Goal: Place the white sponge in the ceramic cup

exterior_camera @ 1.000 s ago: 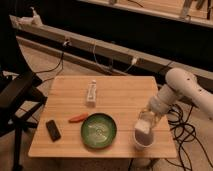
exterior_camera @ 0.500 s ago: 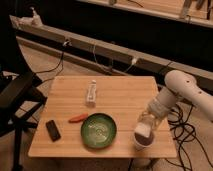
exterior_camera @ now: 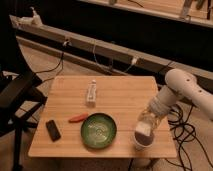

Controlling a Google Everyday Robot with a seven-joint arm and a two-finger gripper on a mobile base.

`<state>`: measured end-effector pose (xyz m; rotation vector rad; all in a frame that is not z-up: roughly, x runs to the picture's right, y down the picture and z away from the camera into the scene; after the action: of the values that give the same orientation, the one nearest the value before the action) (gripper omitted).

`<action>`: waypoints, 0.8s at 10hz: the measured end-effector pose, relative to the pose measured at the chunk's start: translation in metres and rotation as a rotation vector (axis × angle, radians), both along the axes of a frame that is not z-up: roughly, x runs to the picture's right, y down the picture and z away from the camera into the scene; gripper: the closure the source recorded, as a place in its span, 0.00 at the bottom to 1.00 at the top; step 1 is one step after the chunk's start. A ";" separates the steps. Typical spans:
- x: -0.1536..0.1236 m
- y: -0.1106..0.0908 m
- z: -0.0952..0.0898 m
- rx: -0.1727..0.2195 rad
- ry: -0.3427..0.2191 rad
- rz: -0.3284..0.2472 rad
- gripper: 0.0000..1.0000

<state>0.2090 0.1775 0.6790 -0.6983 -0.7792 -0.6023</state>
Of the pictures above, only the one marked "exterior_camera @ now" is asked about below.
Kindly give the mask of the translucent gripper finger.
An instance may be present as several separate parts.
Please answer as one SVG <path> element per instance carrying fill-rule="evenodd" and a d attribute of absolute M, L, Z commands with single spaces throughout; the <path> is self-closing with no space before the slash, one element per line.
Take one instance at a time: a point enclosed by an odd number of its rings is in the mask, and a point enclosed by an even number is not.
<path fill-rule="evenodd" d="M 137 124 L 138 124 L 139 122 L 149 123 L 149 122 L 148 122 L 148 119 L 149 119 L 149 115 L 148 115 L 147 113 L 141 113 L 141 114 L 139 115 L 139 117 L 138 117 L 138 122 L 137 122 Z"/>
<path fill-rule="evenodd" d="M 153 131 L 158 128 L 160 123 L 161 123 L 160 120 L 155 120 L 154 122 L 148 123 L 148 136 L 150 136 L 153 133 Z"/>

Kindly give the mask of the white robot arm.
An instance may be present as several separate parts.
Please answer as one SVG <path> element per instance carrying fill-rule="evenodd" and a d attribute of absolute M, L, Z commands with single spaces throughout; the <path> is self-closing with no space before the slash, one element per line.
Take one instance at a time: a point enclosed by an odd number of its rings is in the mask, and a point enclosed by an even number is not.
<path fill-rule="evenodd" d="M 213 94 L 200 87 L 194 75 L 180 69 L 171 69 L 165 75 L 165 82 L 157 95 L 150 100 L 146 110 L 140 114 L 136 133 L 150 136 L 171 107 L 183 97 L 213 119 Z"/>

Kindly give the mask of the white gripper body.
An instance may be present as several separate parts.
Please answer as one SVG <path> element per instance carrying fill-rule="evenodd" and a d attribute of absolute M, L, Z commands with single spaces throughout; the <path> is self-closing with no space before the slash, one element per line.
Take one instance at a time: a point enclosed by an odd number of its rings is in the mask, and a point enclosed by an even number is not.
<path fill-rule="evenodd" d="M 154 113 L 153 111 L 151 111 L 149 108 L 146 108 L 145 110 L 143 110 L 141 113 L 147 113 L 149 115 L 149 119 L 148 122 L 154 122 L 155 120 L 160 120 L 162 121 L 166 115 L 160 115 L 159 113 Z"/>

